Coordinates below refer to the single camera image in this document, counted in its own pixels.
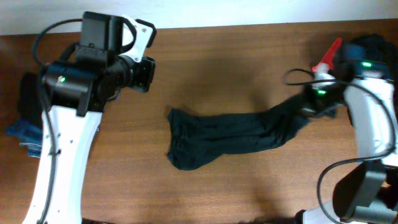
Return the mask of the black Nike t-shirt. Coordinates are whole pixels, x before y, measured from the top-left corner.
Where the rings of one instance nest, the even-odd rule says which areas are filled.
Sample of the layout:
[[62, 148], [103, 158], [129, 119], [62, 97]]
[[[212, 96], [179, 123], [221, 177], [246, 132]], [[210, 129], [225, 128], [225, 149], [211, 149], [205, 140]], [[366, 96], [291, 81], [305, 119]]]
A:
[[317, 110], [302, 95], [260, 113], [194, 116], [173, 108], [167, 117], [171, 134], [167, 157], [179, 170], [195, 170], [223, 154], [276, 149], [296, 137], [311, 118], [333, 118], [335, 110], [335, 106]]

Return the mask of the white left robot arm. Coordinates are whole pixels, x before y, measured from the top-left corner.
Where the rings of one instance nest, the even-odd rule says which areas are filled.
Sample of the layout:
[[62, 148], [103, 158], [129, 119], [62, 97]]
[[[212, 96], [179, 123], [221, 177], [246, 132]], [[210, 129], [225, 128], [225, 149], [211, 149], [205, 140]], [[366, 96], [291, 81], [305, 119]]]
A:
[[109, 63], [56, 60], [39, 77], [42, 151], [24, 223], [91, 223], [81, 214], [81, 195], [92, 142], [104, 107], [122, 88], [149, 90], [150, 57], [118, 55]]

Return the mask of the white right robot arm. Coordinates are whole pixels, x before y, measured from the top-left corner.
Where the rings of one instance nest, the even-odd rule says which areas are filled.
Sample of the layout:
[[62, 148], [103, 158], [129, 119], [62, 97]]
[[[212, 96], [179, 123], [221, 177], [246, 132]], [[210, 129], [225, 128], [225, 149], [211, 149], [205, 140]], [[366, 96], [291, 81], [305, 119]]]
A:
[[310, 104], [305, 112], [322, 116], [346, 105], [356, 135], [358, 157], [336, 162], [319, 176], [317, 188], [327, 172], [356, 163], [325, 203], [317, 192], [319, 206], [296, 214], [296, 223], [397, 223], [397, 118], [393, 105], [393, 79], [386, 65], [349, 60], [341, 67], [320, 62], [313, 67], [313, 80], [306, 84]]

